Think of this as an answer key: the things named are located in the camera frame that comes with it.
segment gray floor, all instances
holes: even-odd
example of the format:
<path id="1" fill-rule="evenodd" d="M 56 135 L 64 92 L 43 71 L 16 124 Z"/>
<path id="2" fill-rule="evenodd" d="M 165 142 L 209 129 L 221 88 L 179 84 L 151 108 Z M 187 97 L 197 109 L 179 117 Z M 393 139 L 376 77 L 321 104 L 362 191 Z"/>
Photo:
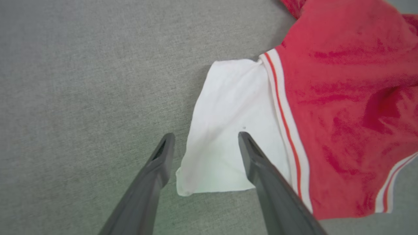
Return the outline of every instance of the gray floor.
<path id="1" fill-rule="evenodd" d="M 0 0 L 0 233 L 97 233 L 174 132 L 154 234 L 265 234 L 253 190 L 183 198 L 174 172 L 211 63 L 257 58 L 293 23 L 272 0 Z M 417 168 L 400 173 L 392 214 L 321 223 L 417 234 Z"/>

